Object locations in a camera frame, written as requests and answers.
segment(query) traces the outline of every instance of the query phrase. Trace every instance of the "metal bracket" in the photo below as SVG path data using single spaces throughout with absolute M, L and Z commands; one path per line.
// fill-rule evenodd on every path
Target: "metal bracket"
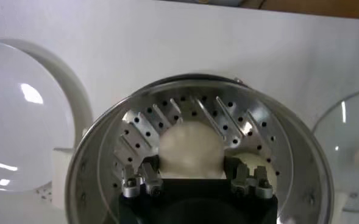
M 134 198 L 140 195 L 140 180 L 135 175 L 132 165 L 127 164 L 123 168 L 123 180 L 121 183 L 121 190 L 124 197 Z
M 150 163 L 142 163 L 140 166 L 140 174 L 144 178 L 144 184 L 147 194 L 151 196 L 159 196 L 163 188 L 163 180 L 153 170 Z

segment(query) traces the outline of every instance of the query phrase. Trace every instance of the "perforated metal basket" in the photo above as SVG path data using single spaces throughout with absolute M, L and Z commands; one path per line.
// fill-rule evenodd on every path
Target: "perforated metal basket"
M 272 164 L 280 223 L 330 221 L 332 179 L 308 128 L 281 104 L 240 82 L 199 74 L 145 86 L 95 122 L 69 168 L 68 221 L 116 223 L 121 169 L 157 154 L 160 135 L 183 121 L 211 126 L 228 156 L 249 152 Z

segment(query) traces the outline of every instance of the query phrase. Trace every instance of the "screw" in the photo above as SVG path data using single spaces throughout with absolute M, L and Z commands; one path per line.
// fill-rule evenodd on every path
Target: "screw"
M 158 197 L 160 195 L 161 191 L 158 187 L 153 187 L 151 190 L 151 195 L 153 197 Z
M 126 181 L 126 185 L 127 185 L 128 187 L 134 187 L 134 186 L 136 186 L 136 184 L 137 184 L 137 181 L 136 181 L 136 179 L 134 179 L 134 178 L 128 179 L 128 180 Z
M 356 192 L 353 192 L 349 196 L 350 196 L 350 198 L 357 198 L 358 194 Z
M 310 194 L 308 196 L 308 203 L 309 203 L 309 205 L 314 205 L 315 204 L 315 196 L 313 194 Z
M 268 180 L 262 179 L 259 181 L 259 186 L 262 188 L 269 188 L 270 184 Z

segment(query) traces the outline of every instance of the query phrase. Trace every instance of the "white dough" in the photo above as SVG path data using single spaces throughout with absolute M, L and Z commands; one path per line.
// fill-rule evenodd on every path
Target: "white dough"
M 200 122 L 167 130 L 160 138 L 158 155 L 163 178 L 220 179 L 224 173 L 222 137 Z

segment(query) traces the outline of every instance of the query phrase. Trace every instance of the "bolt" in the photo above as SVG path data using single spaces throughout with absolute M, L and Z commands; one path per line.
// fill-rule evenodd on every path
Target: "bolt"
M 353 192 L 349 196 L 350 196 L 350 198 L 357 198 L 358 194 L 356 192 Z
M 262 187 L 262 188 L 269 188 L 271 187 L 270 184 L 269 184 L 269 181 L 266 180 L 266 179 L 262 179 L 259 181 L 259 186 Z
M 160 195 L 161 191 L 159 189 L 159 187 L 153 187 L 151 190 L 151 195 L 153 197 L 158 197 Z
M 238 198 L 243 197 L 245 195 L 244 189 L 237 187 L 235 190 L 235 195 Z
M 137 185 L 137 180 L 136 180 L 135 178 L 128 179 L 128 180 L 126 181 L 126 185 L 127 185 L 128 187 L 134 187 L 134 186 Z
M 315 204 L 315 196 L 313 194 L 310 194 L 308 196 L 308 203 L 309 203 L 309 205 L 314 205 Z

